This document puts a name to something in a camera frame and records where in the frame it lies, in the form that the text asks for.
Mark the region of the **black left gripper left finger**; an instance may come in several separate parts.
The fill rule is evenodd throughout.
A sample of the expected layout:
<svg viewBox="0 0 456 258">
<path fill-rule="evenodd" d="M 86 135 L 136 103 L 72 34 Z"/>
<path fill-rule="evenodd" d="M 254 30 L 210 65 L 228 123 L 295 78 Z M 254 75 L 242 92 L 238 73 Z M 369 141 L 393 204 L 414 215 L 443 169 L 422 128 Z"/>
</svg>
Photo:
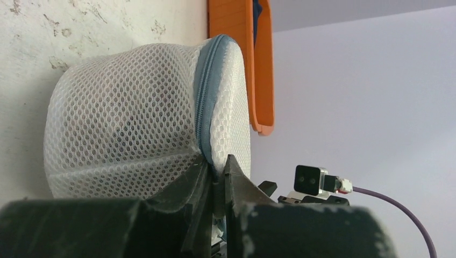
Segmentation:
<svg viewBox="0 0 456 258">
<path fill-rule="evenodd" d="M 149 199 L 11 202 L 1 208 L 1 257 L 210 257 L 211 188 L 199 157 Z"/>
</svg>

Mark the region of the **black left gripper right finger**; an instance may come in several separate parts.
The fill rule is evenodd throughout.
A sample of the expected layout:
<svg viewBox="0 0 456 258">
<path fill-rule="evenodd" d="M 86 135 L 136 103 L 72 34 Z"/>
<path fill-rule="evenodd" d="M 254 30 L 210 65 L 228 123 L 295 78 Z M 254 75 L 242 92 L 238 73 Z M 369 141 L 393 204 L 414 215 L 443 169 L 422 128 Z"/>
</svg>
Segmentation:
<svg viewBox="0 0 456 258">
<path fill-rule="evenodd" d="M 224 169 L 228 257 L 396 257 L 386 228 L 364 207 L 282 204 L 243 173 Z"/>
</svg>

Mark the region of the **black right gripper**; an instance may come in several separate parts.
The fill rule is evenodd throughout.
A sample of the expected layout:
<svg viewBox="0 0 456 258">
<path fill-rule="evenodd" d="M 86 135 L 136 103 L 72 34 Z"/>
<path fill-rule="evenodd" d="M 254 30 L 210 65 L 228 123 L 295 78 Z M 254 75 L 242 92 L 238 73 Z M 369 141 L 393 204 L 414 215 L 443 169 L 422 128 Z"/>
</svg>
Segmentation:
<svg viewBox="0 0 456 258">
<path fill-rule="evenodd" d="M 265 193 L 268 197 L 277 189 L 277 184 L 271 181 L 263 181 L 258 185 L 258 188 Z M 334 205 L 345 205 L 349 206 L 348 199 L 331 195 L 329 193 L 322 193 L 317 196 L 303 194 L 297 191 L 291 191 L 287 196 L 279 196 L 277 201 L 283 204 L 334 204 Z"/>
</svg>

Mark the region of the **white mesh cylindrical laundry bag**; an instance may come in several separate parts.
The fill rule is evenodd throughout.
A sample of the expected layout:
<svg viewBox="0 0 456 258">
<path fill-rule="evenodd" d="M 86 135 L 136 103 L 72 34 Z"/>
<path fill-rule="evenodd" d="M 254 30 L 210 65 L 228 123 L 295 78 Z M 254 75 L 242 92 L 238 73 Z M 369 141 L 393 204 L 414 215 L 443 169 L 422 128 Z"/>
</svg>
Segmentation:
<svg viewBox="0 0 456 258">
<path fill-rule="evenodd" d="M 251 174 L 243 55 L 227 35 L 86 59 L 48 107 L 44 167 L 55 198 L 146 199 L 202 156 Z"/>
</svg>

